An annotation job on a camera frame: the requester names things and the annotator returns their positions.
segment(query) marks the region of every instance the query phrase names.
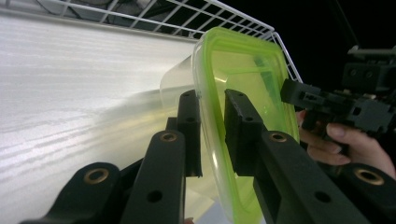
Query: black mechanical bracket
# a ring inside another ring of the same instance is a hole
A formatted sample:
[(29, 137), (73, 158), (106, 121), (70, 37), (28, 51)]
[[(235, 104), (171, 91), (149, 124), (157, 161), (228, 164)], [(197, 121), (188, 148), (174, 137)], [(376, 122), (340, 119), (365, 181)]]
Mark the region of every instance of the black mechanical bracket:
[(286, 79), (282, 101), (306, 109), (303, 128), (317, 122), (338, 122), (361, 129), (374, 138), (396, 128), (396, 49), (351, 49), (343, 91), (327, 92)]
[(395, 223), (396, 182), (359, 163), (330, 178), (291, 136), (268, 131), (239, 91), (226, 90), (226, 144), (238, 175), (254, 176), (268, 224)]
[(142, 160), (121, 171), (106, 162), (81, 168), (45, 216), (21, 224), (182, 224), (185, 178), (202, 176), (200, 126), (195, 91), (187, 91)]

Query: translucent plastic container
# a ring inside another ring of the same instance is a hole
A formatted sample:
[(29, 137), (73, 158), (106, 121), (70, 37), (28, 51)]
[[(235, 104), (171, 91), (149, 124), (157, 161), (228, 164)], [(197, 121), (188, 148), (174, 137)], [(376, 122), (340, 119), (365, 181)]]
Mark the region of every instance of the translucent plastic container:
[(224, 91), (246, 94), (268, 130), (288, 133), (298, 141), (294, 108), (282, 103), (279, 94), (289, 78), (282, 49), (273, 42), (213, 28), (195, 46), (191, 62), (206, 148), (224, 213), (235, 224), (260, 223), (262, 211), (253, 178), (234, 173), (224, 141)]
[(161, 101), (166, 116), (177, 116), (180, 95), (194, 88), (190, 56), (167, 71), (161, 79)]

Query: green container lid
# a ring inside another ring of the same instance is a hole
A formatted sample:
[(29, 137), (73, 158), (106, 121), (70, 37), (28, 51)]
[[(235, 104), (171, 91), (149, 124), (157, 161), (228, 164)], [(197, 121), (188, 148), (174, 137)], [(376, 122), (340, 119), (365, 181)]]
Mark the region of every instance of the green container lid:
[(226, 89), (247, 95), (270, 131), (299, 140), (294, 107), (280, 99), (289, 78), (279, 45), (216, 27), (207, 31), (192, 54), (192, 73), (200, 99), (204, 138), (224, 213), (232, 223), (260, 223), (262, 210), (253, 177), (237, 176), (225, 144)]

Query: wire rack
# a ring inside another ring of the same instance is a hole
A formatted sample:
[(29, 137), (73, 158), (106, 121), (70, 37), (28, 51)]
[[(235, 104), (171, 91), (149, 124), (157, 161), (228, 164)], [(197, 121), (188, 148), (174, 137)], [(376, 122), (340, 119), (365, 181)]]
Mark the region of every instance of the wire rack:
[(302, 82), (274, 27), (216, 0), (3, 0), (11, 10), (199, 39), (220, 26), (277, 43), (290, 78)]

